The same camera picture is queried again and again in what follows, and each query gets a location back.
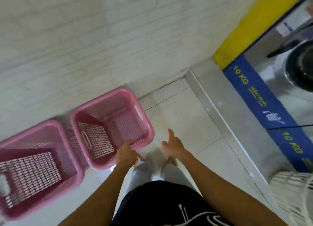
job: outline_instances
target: leg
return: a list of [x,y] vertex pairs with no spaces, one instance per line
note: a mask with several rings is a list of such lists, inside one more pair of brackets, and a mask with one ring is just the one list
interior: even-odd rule
[[127,193],[140,185],[150,182],[152,173],[152,167],[148,161],[139,162],[139,165],[131,173],[131,183],[129,184]]
[[196,190],[191,182],[186,178],[185,174],[171,162],[173,162],[173,160],[169,159],[169,163],[166,164],[161,171],[161,176],[164,178],[164,180],[171,183],[184,185]]

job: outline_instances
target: white laundry basket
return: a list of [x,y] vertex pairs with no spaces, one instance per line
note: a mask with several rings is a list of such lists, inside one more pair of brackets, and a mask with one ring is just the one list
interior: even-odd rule
[[275,203],[298,225],[313,226],[313,174],[281,171],[272,177],[269,188]]

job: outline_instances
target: foot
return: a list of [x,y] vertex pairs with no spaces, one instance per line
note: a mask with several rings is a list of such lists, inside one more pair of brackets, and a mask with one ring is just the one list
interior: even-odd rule
[[173,166],[178,166],[176,159],[173,157],[168,157],[167,164],[171,164]]
[[135,164],[133,165],[133,167],[138,167],[138,165],[141,161],[144,161],[144,159],[138,154],[137,160],[136,160]]

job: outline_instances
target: yellow panel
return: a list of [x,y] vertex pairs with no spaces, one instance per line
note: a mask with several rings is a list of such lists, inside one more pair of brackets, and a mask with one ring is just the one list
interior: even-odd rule
[[226,68],[299,0],[258,0],[213,58]]

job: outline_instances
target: brick pattern wallpaper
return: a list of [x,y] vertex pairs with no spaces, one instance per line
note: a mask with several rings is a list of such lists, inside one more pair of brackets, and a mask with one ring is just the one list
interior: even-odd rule
[[0,140],[209,58],[255,0],[0,0]]

